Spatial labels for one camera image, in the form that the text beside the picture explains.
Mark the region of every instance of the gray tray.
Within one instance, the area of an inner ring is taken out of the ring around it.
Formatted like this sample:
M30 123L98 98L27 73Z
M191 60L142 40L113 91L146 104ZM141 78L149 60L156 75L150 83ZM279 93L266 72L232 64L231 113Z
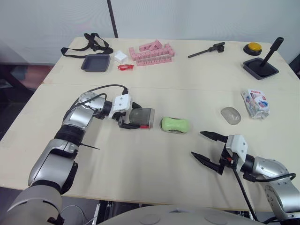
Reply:
M110 56L106 54L87 55L81 69L86 72L105 72L108 68Z

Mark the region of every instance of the black wire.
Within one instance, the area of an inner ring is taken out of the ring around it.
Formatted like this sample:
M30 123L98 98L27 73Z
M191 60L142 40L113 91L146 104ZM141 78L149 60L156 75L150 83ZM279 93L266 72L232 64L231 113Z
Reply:
M263 222L263 224L268 224L268 223L275 223L277 218L276 217L271 217L269 219L267 219L266 221Z
M280 180L286 177L291 177L291 180L294 179L296 177L295 173L289 173L289 174L285 174L279 177L274 177L274 178L270 178L270 179L255 179L256 182L271 182L271 181L275 181L275 180Z
M250 204L250 201L249 201L249 199L248 199L248 196L247 196L247 194L246 194L246 191L245 191L245 189L244 189L244 186L243 186L243 184L242 184L242 181L240 181L240 177L239 177L238 173L236 172L235 169L232 169L232 170L233 170L233 172L234 172L234 175L235 175L236 179L238 180L240 189L242 190L243 196L244 196L244 198L245 198L245 201L246 201L246 203L247 203L247 206L249 207L249 210L250 210L250 212L251 212L251 214L252 214L254 220L258 221L258 219L257 219L257 217L256 217L256 214L255 214L255 212L254 212L254 210L253 210L253 208L252 208L252 206L251 206L251 204Z
M125 87L123 85L120 85L120 84L108 84L108 85L104 85L104 86L101 86L101 87L97 87L97 88L91 89L89 91L95 91L95 90L99 90L101 88L107 88L107 87L121 87L121 88L127 89L127 87Z

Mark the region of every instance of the black pole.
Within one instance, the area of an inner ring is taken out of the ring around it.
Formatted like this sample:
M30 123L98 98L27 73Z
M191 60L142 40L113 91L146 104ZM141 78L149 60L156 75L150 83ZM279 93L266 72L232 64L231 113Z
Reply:
M116 23L115 23L114 17L113 17L113 8L112 8L111 0L107 0L107 5L108 5L108 10L109 10L109 15L111 16L112 29L113 29L114 37L118 38L117 27L116 27Z
M189 56L188 56L188 58L192 58L192 57L194 57L194 56L197 56L197 55L200 55L200 54L202 54L202 53L209 52L209 51L210 51L210 50L209 50L209 49L207 49L207 50L204 50L204 51L202 51L202 52L198 52L198 53L195 53L195 54L189 55Z
M277 51L277 49L279 48L279 46L281 45L281 43L283 42L283 37L278 37L274 43L272 44L269 53L267 54L267 56L264 58L264 60L262 61L262 63L259 65L260 67L264 67L264 65L266 65L267 61L269 60L269 58L272 56L272 54Z

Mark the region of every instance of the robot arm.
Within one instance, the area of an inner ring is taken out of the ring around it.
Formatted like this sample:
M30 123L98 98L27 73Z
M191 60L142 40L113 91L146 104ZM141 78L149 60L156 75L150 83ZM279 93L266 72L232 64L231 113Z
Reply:
M125 88L123 94L116 97L113 103L100 95L85 92L67 111L61 128L48 143L30 172L29 188L15 199L2 225L63 224L64 220L60 216L62 207L60 195L67 192L73 184L78 168L74 159L89 124L94 117L98 119L108 117L117 120L118 125L122 127L125 124L123 117L133 105Z
M196 159L221 175L227 166L243 172L243 178L248 181L260 182L278 220L300 218L300 192L291 182L296 176L294 173L289 174L287 168L276 160L247 154L248 145L242 135L223 136L207 131L200 133L214 141L224 142L225 146L219 165L203 155L192 152Z

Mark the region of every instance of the black tool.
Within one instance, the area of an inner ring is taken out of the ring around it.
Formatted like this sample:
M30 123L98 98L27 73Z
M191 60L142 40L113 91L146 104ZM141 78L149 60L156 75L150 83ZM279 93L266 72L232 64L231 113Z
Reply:
M267 78L269 76L273 76L277 74L279 71L273 67L271 64L268 63L269 58L271 55L277 51L281 43L283 42L282 37L278 37L273 45L270 48L269 53L267 56L262 59L262 58L255 58L252 60L245 61L244 64L244 69L247 70L252 76L254 76L257 80L261 80L264 78Z
M188 58L192 58L192 57L197 56L197 55L200 55L200 54L202 54L202 53L212 52L212 51L214 51L214 50L217 50L218 53L222 53L222 52L224 51L224 45L225 45L225 42L221 42L221 43L218 43L218 44L214 44L212 47L210 47L209 49L207 49L207 50L205 50L205 51L202 51L202 52L198 52L198 53L189 55Z

